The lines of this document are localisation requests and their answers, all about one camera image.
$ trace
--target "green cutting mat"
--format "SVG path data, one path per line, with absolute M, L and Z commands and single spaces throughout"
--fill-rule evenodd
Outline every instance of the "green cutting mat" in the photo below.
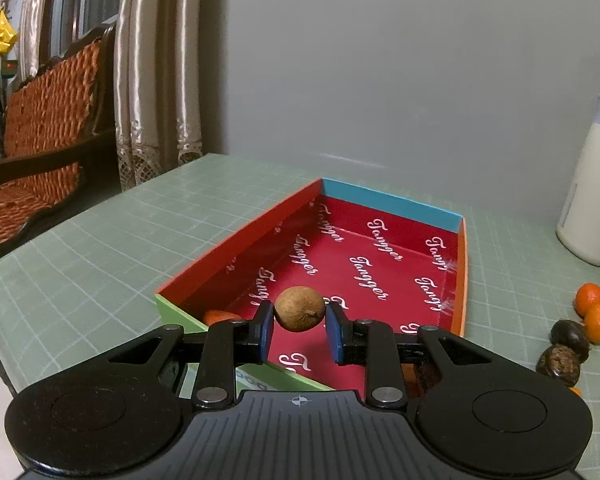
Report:
M 470 255 L 466 337 L 527 367 L 548 345 L 557 319 L 576 319 L 577 288 L 600 285 L 600 269 L 567 252 L 553 226 L 337 174 L 207 155 L 0 260 L 0 357 L 16 389 L 158 326 L 155 289 L 318 176 L 463 214 Z M 584 364 L 578 387 L 594 417 L 579 471 L 600 480 L 600 347 Z

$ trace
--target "beige curtain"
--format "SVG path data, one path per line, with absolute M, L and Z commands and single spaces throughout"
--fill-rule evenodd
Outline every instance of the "beige curtain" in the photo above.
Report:
M 123 189 L 202 155 L 200 0 L 120 0 L 114 70 Z
M 45 0 L 22 0 L 20 13 L 20 78 L 36 75 L 40 65 L 40 33 Z

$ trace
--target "gray wall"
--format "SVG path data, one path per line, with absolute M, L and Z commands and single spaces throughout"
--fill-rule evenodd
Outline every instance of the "gray wall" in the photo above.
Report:
M 555 222 L 600 0 L 202 0 L 205 149 Z

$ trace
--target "dark wooden frame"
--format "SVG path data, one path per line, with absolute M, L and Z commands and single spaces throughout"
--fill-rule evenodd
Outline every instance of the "dark wooden frame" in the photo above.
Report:
M 58 170 L 78 162 L 80 175 L 77 189 L 55 206 L 36 212 L 16 235 L 0 243 L 0 257 L 60 222 L 120 192 L 113 98 L 115 25 L 94 28 L 85 37 L 72 43 L 64 56 L 54 57 L 40 67 L 36 76 L 76 54 L 97 38 L 102 38 L 102 44 L 93 89 L 94 104 L 78 134 L 78 140 L 58 150 L 0 159 L 0 185 L 16 178 Z M 33 79 L 29 77 L 18 89 Z

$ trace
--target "yellow bag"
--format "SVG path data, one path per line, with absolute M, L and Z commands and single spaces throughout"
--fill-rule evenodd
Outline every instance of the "yellow bag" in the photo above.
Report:
M 18 33 L 13 30 L 11 23 L 4 13 L 4 8 L 0 9 L 0 56 L 5 56 L 18 41 Z

